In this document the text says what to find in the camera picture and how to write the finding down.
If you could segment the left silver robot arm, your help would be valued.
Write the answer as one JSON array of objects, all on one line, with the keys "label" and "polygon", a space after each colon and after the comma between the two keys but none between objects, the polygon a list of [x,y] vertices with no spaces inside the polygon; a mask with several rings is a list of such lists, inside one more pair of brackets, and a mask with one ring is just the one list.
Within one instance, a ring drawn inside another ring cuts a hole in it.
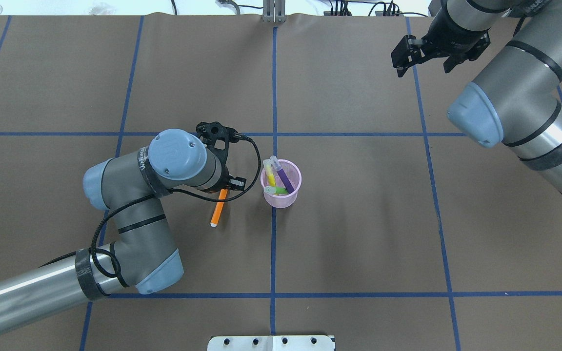
[{"label": "left silver robot arm", "polygon": [[0,335],[136,287],[152,294],[184,273],[161,198],[181,193],[212,201],[221,190],[242,196],[252,187],[227,168],[230,144],[256,142],[219,122],[194,134],[167,129],[134,153],[88,169],[85,196],[106,216],[91,244],[0,282]]}]

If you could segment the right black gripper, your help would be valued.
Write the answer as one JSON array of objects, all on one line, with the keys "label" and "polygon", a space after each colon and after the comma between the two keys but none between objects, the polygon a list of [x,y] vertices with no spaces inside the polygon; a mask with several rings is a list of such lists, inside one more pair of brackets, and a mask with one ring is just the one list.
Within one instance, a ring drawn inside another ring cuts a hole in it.
[{"label": "right black gripper", "polygon": [[460,27],[448,13],[437,13],[422,39],[406,34],[391,53],[392,66],[398,78],[430,57],[447,57],[443,63],[448,74],[466,61],[475,61],[491,44],[488,31],[471,31]]}]

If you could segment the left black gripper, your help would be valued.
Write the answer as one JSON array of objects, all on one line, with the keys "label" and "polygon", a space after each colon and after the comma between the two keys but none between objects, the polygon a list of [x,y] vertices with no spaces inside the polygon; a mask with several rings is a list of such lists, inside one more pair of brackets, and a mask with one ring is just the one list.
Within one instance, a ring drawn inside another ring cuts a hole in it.
[{"label": "left black gripper", "polygon": [[229,144],[242,141],[245,136],[234,128],[223,126],[218,121],[198,123],[196,136],[215,158],[213,163],[215,169],[211,178],[197,189],[203,192],[219,192],[222,189],[245,190],[247,180],[230,175],[227,168]]}]

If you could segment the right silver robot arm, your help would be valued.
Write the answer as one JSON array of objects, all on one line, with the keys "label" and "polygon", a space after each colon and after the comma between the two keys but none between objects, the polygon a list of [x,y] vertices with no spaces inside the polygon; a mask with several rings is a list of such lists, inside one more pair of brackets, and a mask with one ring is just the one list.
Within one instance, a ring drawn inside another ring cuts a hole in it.
[{"label": "right silver robot arm", "polygon": [[520,10],[529,23],[469,82],[447,118],[482,147],[508,147],[562,195],[562,0],[442,0],[427,34],[404,36],[391,53],[399,77],[417,64],[445,58],[450,73],[480,57],[490,28]]}]

